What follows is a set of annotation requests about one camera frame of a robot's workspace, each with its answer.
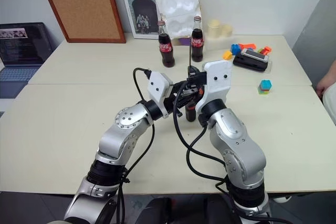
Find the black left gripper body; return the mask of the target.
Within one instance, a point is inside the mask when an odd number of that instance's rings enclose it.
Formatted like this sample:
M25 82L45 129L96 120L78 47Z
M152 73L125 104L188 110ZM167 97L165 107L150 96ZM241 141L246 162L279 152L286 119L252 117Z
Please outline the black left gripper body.
M176 96L174 94L178 93L178 91L180 90L180 88L181 88L181 86L184 82L185 81L180 81L178 83L173 84L173 88L172 88L172 91L171 91L169 97L164 99L164 106L165 106L168 114L171 114L173 112L173 104L174 104L174 101L176 99ZM177 108L179 109L179 108L187 105L187 103L188 103L188 97L179 97L177 99Z

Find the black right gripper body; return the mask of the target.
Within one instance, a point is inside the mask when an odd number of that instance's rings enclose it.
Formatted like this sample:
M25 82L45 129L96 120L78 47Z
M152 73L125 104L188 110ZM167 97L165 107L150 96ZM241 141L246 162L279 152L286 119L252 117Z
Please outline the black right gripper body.
M198 88L199 95L204 95L204 87L207 84L207 73L206 71L199 72L197 74L196 85Z

